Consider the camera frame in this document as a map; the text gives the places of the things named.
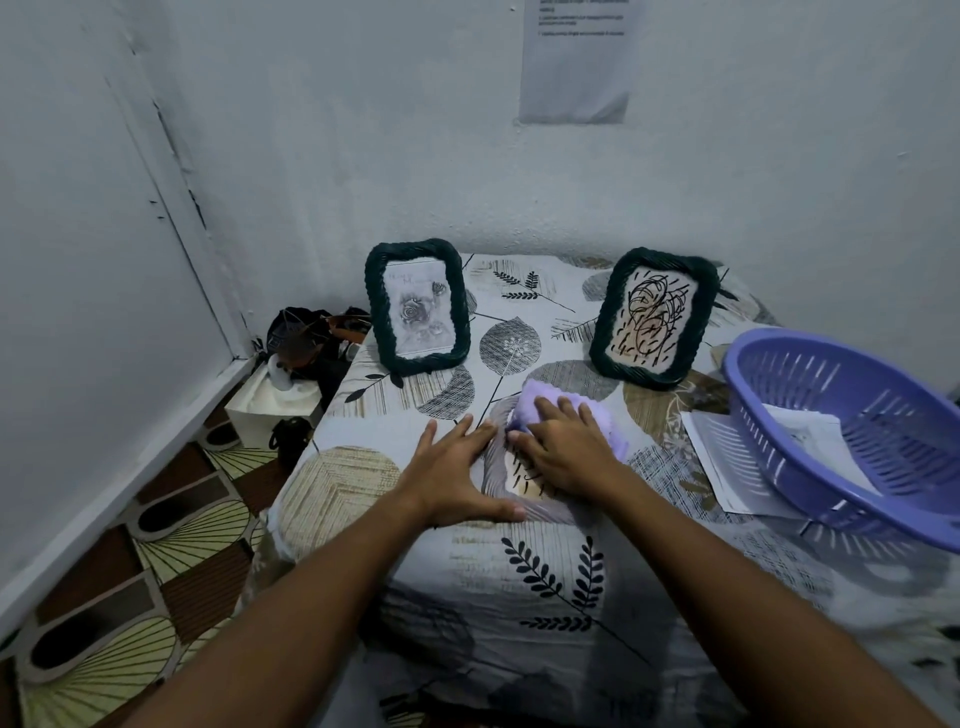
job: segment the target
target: purple plastic basket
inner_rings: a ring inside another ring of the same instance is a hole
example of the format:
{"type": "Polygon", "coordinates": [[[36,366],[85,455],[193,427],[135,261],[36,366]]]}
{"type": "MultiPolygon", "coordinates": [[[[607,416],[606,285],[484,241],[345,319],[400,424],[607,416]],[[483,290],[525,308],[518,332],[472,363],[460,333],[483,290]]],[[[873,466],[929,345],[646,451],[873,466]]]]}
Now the purple plastic basket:
{"type": "Polygon", "coordinates": [[[777,490],[816,522],[877,539],[903,533],[960,553],[960,409],[919,381],[822,336],[759,328],[723,362],[730,410],[777,490]],[[763,407],[835,415],[877,496],[806,454],[763,407]]]}

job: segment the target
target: basket handle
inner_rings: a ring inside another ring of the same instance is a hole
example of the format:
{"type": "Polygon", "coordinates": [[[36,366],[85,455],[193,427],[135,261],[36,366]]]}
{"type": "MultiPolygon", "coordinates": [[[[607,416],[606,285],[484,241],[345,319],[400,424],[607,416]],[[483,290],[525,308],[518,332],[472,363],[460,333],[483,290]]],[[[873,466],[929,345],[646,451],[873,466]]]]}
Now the basket handle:
{"type": "Polygon", "coordinates": [[[885,521],[920,541],[952,553],[960,553],[960,514],[932,513],[904,503],[898,503],[891,508],[888,497],[866,491],[851,495],[850,500],[854,503],[869,506],[885,521]]]}

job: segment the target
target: baseboard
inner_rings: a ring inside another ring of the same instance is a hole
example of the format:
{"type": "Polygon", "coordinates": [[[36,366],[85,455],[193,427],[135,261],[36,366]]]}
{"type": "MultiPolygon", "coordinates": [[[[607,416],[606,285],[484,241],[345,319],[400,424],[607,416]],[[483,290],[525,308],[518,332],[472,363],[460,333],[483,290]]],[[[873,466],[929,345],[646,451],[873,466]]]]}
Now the baseboard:
{"type": "Polygon", "coordinates": [[[26,569],[0,590],[0,639],[20,624],[94,544],[101,531],[120,515],[140,488],[189,442],[207,415],[252,365],[253,359],[234,359],[160,431],[125,473],[80,511],[26,569]]]}

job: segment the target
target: white wall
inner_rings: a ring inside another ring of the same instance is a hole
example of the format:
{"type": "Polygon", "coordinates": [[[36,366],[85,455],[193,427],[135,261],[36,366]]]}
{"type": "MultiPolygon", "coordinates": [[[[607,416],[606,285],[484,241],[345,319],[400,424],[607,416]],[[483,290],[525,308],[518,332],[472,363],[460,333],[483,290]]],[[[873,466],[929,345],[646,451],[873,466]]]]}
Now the white wall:
{"type": "Polygon", "coordinates": [[[0,634],[233,358],[81,4],[0,9],[0,634]]]}
{"type": "Polygon", "coordinates": [[[520,128],[520,0],[124,0],[248,321],[374,243],[722,258],[784,322],[960,379],[960,4],[648,0],[626,123],[520,128]]]}

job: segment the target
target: person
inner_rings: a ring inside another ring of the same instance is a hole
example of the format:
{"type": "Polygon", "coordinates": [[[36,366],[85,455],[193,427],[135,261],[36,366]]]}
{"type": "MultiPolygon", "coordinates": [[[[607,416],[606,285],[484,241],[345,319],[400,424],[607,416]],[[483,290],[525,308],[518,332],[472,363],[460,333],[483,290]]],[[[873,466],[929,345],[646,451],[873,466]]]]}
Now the person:
{"type": "MultiPolygon", "coordinates": [[[[577,412],[561,398],[537,400],[537,409],[533,435],[512,432],[512,441],[551,484],[595,503],[633,542],[761,724],[943,725],[843,630],[618,462],[588,407],[577,412]]],[[[396,487],[256,599],[128,726],[305,725],[381,580],[425,528],[523,520],[516,501],[485,497],[470,482],[496,428],[468,434],[469,424],[466,416],[434,443],[431,421],[396,487]]]]}

